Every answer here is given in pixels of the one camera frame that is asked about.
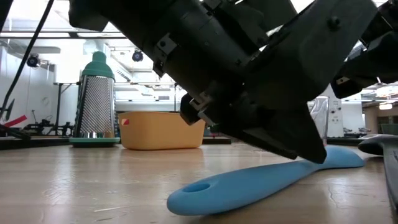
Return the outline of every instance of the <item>wooden tabletop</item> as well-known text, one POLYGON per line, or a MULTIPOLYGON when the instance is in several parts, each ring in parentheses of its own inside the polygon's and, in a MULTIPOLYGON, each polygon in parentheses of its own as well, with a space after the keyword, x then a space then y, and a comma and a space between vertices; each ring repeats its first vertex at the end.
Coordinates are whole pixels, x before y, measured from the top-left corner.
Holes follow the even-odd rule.
POLYGON ((221 215, 180 217, 167 210, 166 199, 184 185, 289 160, 244 144, 0 151, 0 223, 393 223, 382 158, 356 152, 366 158, 366 167, 320 171, 221 215))

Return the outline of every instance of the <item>box grater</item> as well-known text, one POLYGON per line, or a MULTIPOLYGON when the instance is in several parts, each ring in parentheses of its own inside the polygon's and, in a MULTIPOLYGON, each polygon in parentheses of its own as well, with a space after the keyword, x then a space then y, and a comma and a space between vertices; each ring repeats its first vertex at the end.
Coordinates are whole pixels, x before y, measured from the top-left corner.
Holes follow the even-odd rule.
POLYGON ((81 74, 70 141, 75 147, 109 147, 120 141, 115 135, 114 75, 105 54, 95 52, 81 74))

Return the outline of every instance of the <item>blue spatula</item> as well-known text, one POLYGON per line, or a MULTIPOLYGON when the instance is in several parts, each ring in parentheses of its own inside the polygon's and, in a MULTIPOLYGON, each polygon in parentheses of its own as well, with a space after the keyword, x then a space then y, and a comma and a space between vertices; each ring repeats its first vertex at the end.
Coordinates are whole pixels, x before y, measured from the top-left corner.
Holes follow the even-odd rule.
POLYGON ((266 198, 323 169, 362 167, 351 149, 327 146, 323 164, 293 161, 241 169, 199 180, 170 195, 167 208, 177 215, 211 215, 243 207, 266 198))

